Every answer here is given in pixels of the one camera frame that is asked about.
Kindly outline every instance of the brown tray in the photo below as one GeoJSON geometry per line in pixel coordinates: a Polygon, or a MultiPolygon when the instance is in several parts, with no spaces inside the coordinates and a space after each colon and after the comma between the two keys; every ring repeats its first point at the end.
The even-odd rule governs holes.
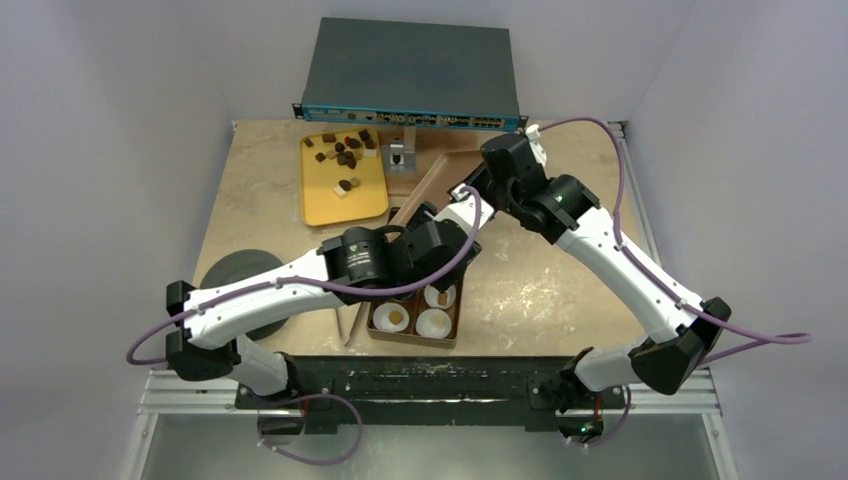
{"type": "Polygon", "coordinates": [[[424,290],[415,292],[415,295],[409,300],[381,300],[371,303],[371,308],[368,311],[368,323],[366,330],[368,335],[375,340],[388,340],[391,342],[411,343],[414,345],[425,345],[429,347],[453,348],[456,346],[456,334],[459,331],[459,312],[462,308],[462,279],[455,284],[456,300],[450,308],[445,309],[445,313],[451,319],[451,331],[445,338],[427,338],[418,335],[415,331],[415,323],[418,321],[418,315],[424,310],[430,309],[427,302],[424,300],[424,290]],[[397,303],[409,312],[409,325],[400,332],[389,333],[378,330],[374,326],[373,312],[384,303],[397,303]]]}

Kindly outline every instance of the white wall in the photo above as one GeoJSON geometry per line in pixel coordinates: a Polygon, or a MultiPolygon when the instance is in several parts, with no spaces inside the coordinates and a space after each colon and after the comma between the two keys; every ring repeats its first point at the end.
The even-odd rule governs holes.
{"type": "Polygon", "coordinates": [[[693,0],[178,0],[180,21],[238,117],[292,116],[322,16],[507,27],[518,99],[541,118],[632,114],[693,0]]]}
{"type": "Polygon", "coordinates": [[[116,478],[193,270],[229,116],[171,8],[0,3],[0,478],[116,478]]]}
{"type": "Polygon", "coordinates": [[[841,0],[698,2],[627,131],[667,268],[815,337],[713,369],[746,479],[848,468],[847,25],[841,0]]]}

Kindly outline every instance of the white cup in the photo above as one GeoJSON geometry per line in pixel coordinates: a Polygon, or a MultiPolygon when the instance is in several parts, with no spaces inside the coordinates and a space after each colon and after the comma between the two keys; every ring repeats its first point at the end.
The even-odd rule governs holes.
{"type": "Polygon", "coordinates": [[[427,285],[426,287],[424,287],[424,301],[427,302],[427,306],[429,306],[430,308],[440,308],[442,310],[447,310],[453,305],[453,302],[456,301],[456,287],[451,285],[450,287],[448,287],[447,290],[445,290],[445,293],[447,294],[448,299],[447,302],[442,305],[439,303],[439,295],[441,294],[441,292],[431,287],[430,285],[427,285]]]}
{"type": "Polygon", "coordinates": [[[445,338],[453,329],[453,322],[444,310],[424,310],[415,321],[415,331],[426,338],[445,338]]]}
{"type": "Polygon", "coordinates": [[[374,326],[381,332],[397,333],[402,332],[409,326],[409,312],[397,303],[384,303],[374,309],[374,326]],[[403,315],[400,323],[394,323],[389,318],[392,312],[399,312],[403,315]]]}

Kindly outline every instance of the wooden table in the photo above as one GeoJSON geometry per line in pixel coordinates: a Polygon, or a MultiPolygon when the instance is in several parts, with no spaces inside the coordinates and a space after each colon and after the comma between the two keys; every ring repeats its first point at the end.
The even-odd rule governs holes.
{"type": "MultiPolygon", "coordinates": [[[[295,120],[236,122],[195,285],[216,261],[236,250],[267,250],[287,262],[353,225],[311,228],[300,218],[300,139],[345,127],[295,120]]],[[[381,132],[381,140],[390,135],[381,132]]],[[[440,129],[422,129],[419,135],[416,146],[423,164],[432,164],[445,151],[473,150],[491,136],[440,129]]],[[[600,128],[566,125],[545,132],[541,140],[548,152],[549,176],[576,176],[612,208],[619,172],[613,146],[600,128]]],[[[390,201],[402,202],[400,197],[390,201]]],[[[356,224],[373,228],[386,220],[384,215],[356,224]]],[[[641,238],[628,199],[622,225],[634,241],[641,238]]],[[[478,241],[483,252],[466,273],[452,350],[372,340],[364,322],[345,347],[332,310],[292,317],[259,343],[297,355],[571,355],[590,345],[609,347],[643,333],[624,304],[592,272],[541,236],[523,230],[516,220],[499,215],[478,241]]],[[[341,309],[346,328],[353,324],[355,312],[356,306],[341,309]]]]}

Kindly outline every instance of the purple cable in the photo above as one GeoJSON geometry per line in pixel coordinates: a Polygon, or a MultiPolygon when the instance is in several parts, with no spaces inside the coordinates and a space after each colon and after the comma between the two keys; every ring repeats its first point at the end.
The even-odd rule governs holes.
{"type": "MultiPolygon", "coordinates": [[[[264,398],[259,397],[259,396],[255,396],[255,398],[265,400],[264,398]]],[[[292,460],[296,460],[298,462],[305,463],[307,465],[318,465],[318,466],[335,465],[337,463],[341,463],[341,462],[347,460],[348,458],[350,458],[351,455],[356,453],[356,450],[359,448],[359,444],[362,442],[362,435],[365,433],[365,424],[362,422],[362,416],[359,414],[359,411],[356,410],[356,407],[353,406],[353,404],[350,403],[347,399],[340,397],[338,395],[333,395],[332,393],[315,393],[315,394],[312,394],[312,395],[304,395],[302,397],[293,398],[291,400],[287,400],[287,401],[282,402],[282,403],[275,403],[275,402],[268,402],[268,403],[269,403],[269,405],[273,405],[274,407],[279,408],[279,407],[285,407],[286,405],[302,403],[302,402],[305,402],[307,400],[313,400],[313,399],[316,399],[316,398],[329,398],[331,400],[335,400],[335,401],[341,403],[342,405],[344,405],[345,407],[347,407],[353,413],[353,416],[356,418],[356,440],[353,441],[353,445],[351,445],[351,447],[349,449],[347,449],[347,451],[345,453],[339,455],[338,457],[330,458],[330,459],[327,459],[327,460],[316,460],[314,458],[301,457],[300,455],[297,455],[295,453],[291,453],[289,451],[283,450],[282,448],[279,448],[276,445],[273,445],[268,440],[266,440],[265,437],[262,436],[262,429],[260,428],[259,421],[257,420],[257,422],[256,422],[256,434],[259,436],[259,444],[262,445],[263,447],[267,448],[268,450],[271,450],[274,453],[278,453],[278,454],[283,455],[285,457],[289,457],[292,460]]]]}
{"type": "MultiPolygon", "coordinates": [[[[613,222],[612,231],[613,231],[613,235],[615,236],[615,241],[619,245],[622,245],[623,244],[623,237],[621,235],[621,202],[624,199],[624,172],[625,172],[625,169],[624,169],[624,152],[622,151],[621,144],[615,138],[615,134],[612,132],[612,130],[610,130],[609,126],[606,123],[604,123],[600,120],[591,118],[591,117],[576,117],[576,118],[569,118],[567,120],[560,120],[560,121],[551,123],[549,125],[545,125],[544,127],[540,128],[539,131],[544,131],[544,130],[547,130],[549,128],[555,127],[557,125],[563,125],[565,123],[571,123],[571,122],[591,122],[591,123],[594,123],[595,125],[598,125],[610,137],[610,140],[612,140],[613,146],[615,147],[615,155],[618,159],[619,175],[618,175],[618,192],[617,192],[616,198],[615,198],[615,207],[613,208],[613,212],[612,212],[612,222],[613,222]]],[[[674,290],[671,289],[671,287],[669,287],[668,285],[663,283],[662,280],[660,280],[656,275],[654,275],[654,273],[651,272],[648,269],[648,267],[646,267],[642,262],[640,262],[639,259],[636,258],[636,256],[633,254],[633,252],[630,251],[629,247],[624,245],[624,246],[622,246],[621,251],[624,253],[624,256],[626,256],[627,259],[630,260],[630,263],[632,263],[633,266],[635,266],[640,272],[642,272],[642,274],[645,275],[651,281],[651,283],[656,285],[657,288],[659,288],[666,295],[668,295],[668,297],[671,298],[674,301],[674,303],[680,302],[681,297],[679,295],[677,295],[674,292],[674,290]]],[[[705,313],[705,312],[703,312],[703,311],[701,311],[701,310],[699,310],[696,307],[693,307],[691,305],[684,304],[683,308],[687,312],[689,312],[693,315],[696,315],[698,318],[701,318],[701,319],[703,319],[703,320],[705,320],[709,323],[712,323],[713,325],[716,325],[719,328],[724,328],[724,329],[730,330],[731,332],[733,332],[737,335],[741,335],[743,337],[748,337],[752,340],[755,340],[754,342],[746,343],[744,345],[734,347],[734,348],[726,350],[724,352],[720,352],[720,353],[717,353],[715,355],[711,355],[711,356],[704,359],[704,361],[702,362],[702,365],[706,364],[708,362],[718,360],[720,358],[724,358],[724,357],[727,357],[727,356],[730,356],[730,355],[733,355],[733,354],[736,354],[736,353],[739,353],[739,352],[743,352],[745,350],[750,350],[752,348],[759,347],[761,345],[766,345],[766,344],[769,344],[769,343],[776,343],[776,344],[782,344],[782,345],[797,345],[797,344],[800,344],[800,343],[807,343],[810,340],[812,340],[812,336],[810,336],[809,333],[788,333],[788,334],[782,334],[782,335],[764,335],[764,334],[761,334],[761,333],[757,333],[753,330],[749,330],[747,328],[740,327],[738,325],[734,325],[732,323],[727,323],[725,321],[722,321],[721,319],[716,318],[716,317],[714,317],[714,316],[712,316],[708,313],[705,313]]]]}
{"type": "MultiPolygon", "coordinates": [[[[287,285],[290,283],[300,283],[303,285],[312,285],[314,287],[320,287],[324,290],[329,290],[331,292],[338,293],[347,293],[351,295],[363,295],[367,297],[395,297],[398,295],[403,295],[405,293],[414,292],[416,290],[420,290],[427,285],[435,282],[436,280],[442,278],[447,275],[451,270],[456,267],[462,259],[465,258],[465,255],[471,250],[471,247],[474,245],[474,240],[477,238],[477,234],[480,233],[480,216],[483,213],[482,208],[482,199],[480,198],[480,193],[474,188],[465,186],[462,189],[463,192],[469,193],[472,197],[474,197],[474,223],[471,225],[471,231],[468,232],[468,238],[465,239],[465,243],[462,244],[459,251],[456,252],[453,258],[451,258],[447,263],[445,263],[440,269],[431,273],[430,275],[422,278],[417,282],[410,283],[409,285],[404,285],[402,287],[394,287],[394,288],[357,288],[357,287],[348,287],[346,285],[338,285],[332,282],[326,282],[323,280],[315,280],[312,278],[303,278],[303,277],[278,277],[273,282],[261,282],[253,285],[248,285],[246,287],[242,287],[231,292],[227,292],[225,294],[219,295],[207,302],[203,302],[198,307],[201,311],[207,310],[215,305],[226,302],[227,300],[232,300],[234,298],[240,297],[242,295],[246,295],[248,293],[257,292],[259,290],[264,290],[266,288],[271,287],[280,287],[283,285],[287,285]]],[[[164,363],[167,360],[165,358],[144,358],[144,359],[136,359],[135,352],[138,348],[146,342],[150,337],[159,333],[160,331],[168,328],[169,325],[173,325],[177,322],[181,322],[188,317],[196,314],[195,310],[186,310],[184,312],[178,313],[173,317],[159,323],[154,326],[147,332],[141,335],[132,345],[130,345],[129,350],[127,351],[126,359],[127,363],[130,365],[155,365],[158,363],[164,363]]]]}

